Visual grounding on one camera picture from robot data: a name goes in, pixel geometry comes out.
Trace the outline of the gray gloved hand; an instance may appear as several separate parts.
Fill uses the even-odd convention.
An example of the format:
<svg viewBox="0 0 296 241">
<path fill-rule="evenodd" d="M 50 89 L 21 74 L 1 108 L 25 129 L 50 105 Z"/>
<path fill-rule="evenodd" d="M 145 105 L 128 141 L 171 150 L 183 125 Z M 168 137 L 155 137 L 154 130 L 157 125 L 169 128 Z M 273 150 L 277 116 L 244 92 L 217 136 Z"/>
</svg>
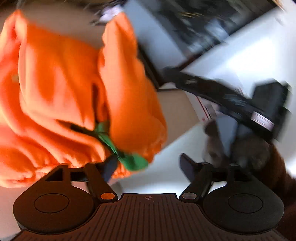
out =
<svg viewBox="0 0 296 241">
<path fill-rule="evenodd" d="M 271 158 L 269 143 L 227 115 L 209 120 L 204 125 L 204 133 L 207 140 L 203 160 L 215 168 L 235 164 L 260 170 Z"/>
</svg>

